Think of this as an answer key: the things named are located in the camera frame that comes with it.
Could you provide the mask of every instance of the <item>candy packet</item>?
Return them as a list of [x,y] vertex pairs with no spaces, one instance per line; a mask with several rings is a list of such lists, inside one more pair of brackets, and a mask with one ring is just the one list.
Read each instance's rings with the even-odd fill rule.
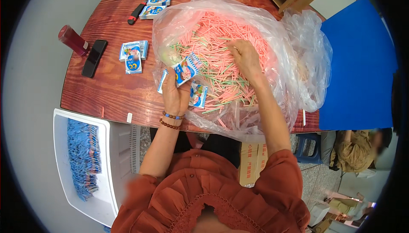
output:
[[190,86],[189,105],[193,107],[204,108],[207,97],[207,87],[192,83]]
[[135,50],[137,49],[136,47],[139,47],[141,59],[145,60],[146,54],[148,53],[148,41],[147,40],[139,40],[139,41],[123,43],[120,49],[119,60],[121,62],[125,62],[128,56],[133,56],[136,53],[135,52]]
[[171,0],[148,0],[147,6],[169,6]]
[[181,84],[198,75],[198,68],[201,65],[202,62],[200,62],[194,52],[190,53],[180,63],[173,65],[172,68],[174,68],[176,72],[176,86],[180,87]]
[[125,62],[125,73],[142,73],[141,53],[139,47],[136,47],[135,54],[128,56]]
[[[157,88],[158,93],[162,92],[162,84],[163,81],[168,75],[168,70],[163,70],[162,77],[160,78],[159,87]],[[196,84],[195,81],[192,82],[190,86],[190,101],[189,105],[198,108],[204,108],[205,102],[207,98],[207,87],[203,85]]]
[[146,6],[139,14],[139,18],[141,20],[154,19],[156,15],[166,7],[167,6]]

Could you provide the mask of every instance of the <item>wooden table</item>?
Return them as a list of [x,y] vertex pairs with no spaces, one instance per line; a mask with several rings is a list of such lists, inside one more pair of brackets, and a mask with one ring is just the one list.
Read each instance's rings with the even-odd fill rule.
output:
[[[132,124],[158,127],[163,110],[163,101],[156,92],[152,71],[155,55],[151,47],[152,20],[137,20],[130,26],[127,18],[139,3],[144,0],[102,0],[90,16],[82,38],[93,44],[97,39],[108,41],[94,78],[81,75],[85,57],[73,53],[69,61],[61,95],[61,108],[70,111],[126,122],[132,113]],[[176,5],[190,0],[171,0]],[[264,8],[280,20],[277,7],[271,0],[237,0],[246,5]],[[135,40],[147,40],[149,50],[143,61],[143,73],[125,74],[125,63],[118,60],[121,44]],[[306,113],[306,126],[303,126],[302,111],[292,132],[314,132],[318,128],[319,113]],[[182,129],[205,132],[203,129],[185,121]]]

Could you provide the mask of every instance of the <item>beaded bracelet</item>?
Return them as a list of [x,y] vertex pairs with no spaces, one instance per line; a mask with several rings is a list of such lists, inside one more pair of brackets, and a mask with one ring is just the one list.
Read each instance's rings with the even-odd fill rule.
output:
[[165,111],[162,111],[163,116],[168,117],[168,118],[174,118],[174,119],[184,119],[184,116],[173,116],[169,113],[166,113]]
[[159,119],[159,122],[160,122],[162,125],[164,125],[164,126],[166,126],[166,127],[168,127],[168,128],[180,129],[180,127],[177,127],[177,126],[175,126],[175,125],[170,125],[170,124],[168,124],[168,123],[166,123],[166,122],[163,122],[162,118]]

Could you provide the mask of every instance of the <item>tiled floor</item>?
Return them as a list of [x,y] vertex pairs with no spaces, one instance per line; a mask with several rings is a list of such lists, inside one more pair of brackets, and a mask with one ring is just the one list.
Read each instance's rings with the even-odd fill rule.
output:
[[[292,151],[295,152],[298,146],[298,137],[295,134],[290,135]],[[146,154],[146,150],[151,145],[151,135],[149,128],[141,127],[140,140],[140,163]],[[304,154],[312,154],[314,142],[307,144],[304,149]],[[333,171],[326,165],[316,164],[298,164],[301,169],[304,187],[302,200],[304,200],[308,209],[311,210],[316,203],[323,202],[323,199],[331,194],[337,192],[341,182],[341,171]]]

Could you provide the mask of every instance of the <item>red bottle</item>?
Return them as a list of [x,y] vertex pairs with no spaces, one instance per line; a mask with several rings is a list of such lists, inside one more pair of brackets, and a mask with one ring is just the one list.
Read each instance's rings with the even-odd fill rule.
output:
[[85,56],[88,53],[88,42],[81,38],[69,25],[64,25],[58,33],[58,40],[69,46],[75,53]]

